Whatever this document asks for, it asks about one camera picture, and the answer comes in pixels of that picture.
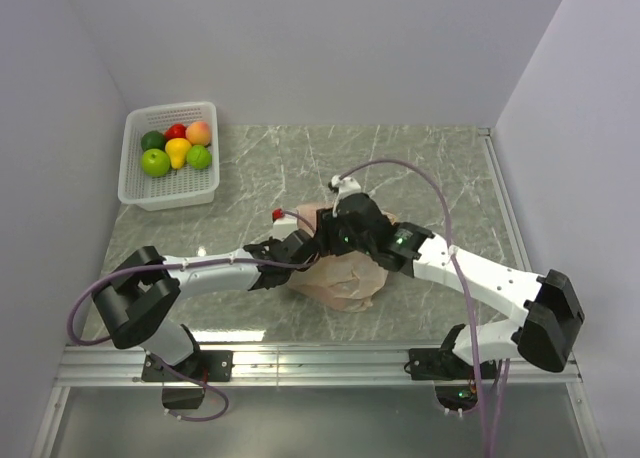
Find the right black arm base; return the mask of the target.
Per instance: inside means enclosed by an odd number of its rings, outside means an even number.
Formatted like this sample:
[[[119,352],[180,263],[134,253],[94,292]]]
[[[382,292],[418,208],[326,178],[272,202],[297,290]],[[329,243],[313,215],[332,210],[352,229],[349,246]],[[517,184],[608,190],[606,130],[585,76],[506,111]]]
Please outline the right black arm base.
[[[404,371],[412,381],[431,381],[437,403],[446,412],[464,414],[477,405],[473,367],[448,351],[411,348]]]

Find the translucent orange plastic bag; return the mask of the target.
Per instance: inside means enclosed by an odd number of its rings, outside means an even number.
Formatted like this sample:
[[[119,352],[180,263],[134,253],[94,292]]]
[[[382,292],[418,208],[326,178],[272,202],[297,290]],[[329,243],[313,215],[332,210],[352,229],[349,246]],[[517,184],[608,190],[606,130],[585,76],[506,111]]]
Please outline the translucent orange plastic bag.
[[[373,306],[388,272],[360,252],[326,256],[308,270],[296,271],[287,287],[339,312],[357,313]]]

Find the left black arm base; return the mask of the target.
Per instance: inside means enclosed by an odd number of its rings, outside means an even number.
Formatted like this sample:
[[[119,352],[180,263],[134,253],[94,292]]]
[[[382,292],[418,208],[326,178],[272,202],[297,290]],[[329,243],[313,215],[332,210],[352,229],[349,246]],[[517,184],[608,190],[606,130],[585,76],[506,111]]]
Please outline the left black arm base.
[[[207,395],[217,397],[221,407],[210,419],[221,417],[229,409],[229,398],[216,387],[232,377],[233,352],[229,350],[197,351],[176,365],[167,365],[155,355],[144,360],[141,381],[160,384],[161,402],[168,413],[185,421],[203,421],[204,417],[185,416],[200,411]]]

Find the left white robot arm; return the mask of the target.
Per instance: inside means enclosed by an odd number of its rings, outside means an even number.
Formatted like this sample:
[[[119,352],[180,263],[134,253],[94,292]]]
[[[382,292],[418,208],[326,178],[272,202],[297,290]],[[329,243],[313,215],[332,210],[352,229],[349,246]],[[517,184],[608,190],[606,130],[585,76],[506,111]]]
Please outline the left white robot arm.
[[[317,253],[317,244],[303,230],[284,240],[204,257],[164,257],[148,246],[129,257],[91,297],[116,348],[139,346],[177,379],[189,380],[200,371],[202,357],[187,327],[168,318],[176,302],[207,293],[279,287],[293,272],[311,266]]]

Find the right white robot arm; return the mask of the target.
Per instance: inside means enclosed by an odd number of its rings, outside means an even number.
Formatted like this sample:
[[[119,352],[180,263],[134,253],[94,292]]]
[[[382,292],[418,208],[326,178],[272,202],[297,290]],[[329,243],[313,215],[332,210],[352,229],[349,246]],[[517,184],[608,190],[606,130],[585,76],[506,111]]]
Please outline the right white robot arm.
[[[486,325],[457,325],[441,346],[445,373],[462,377],[475,362],[522,358],[546,372],[562,372],[585,315],[570,278],[509,268],[448,245],[410,222],[394,222],[366,194],[342,199],[316,213],[323,255],[353,251],[381,268],[469,294],[504,315]]]

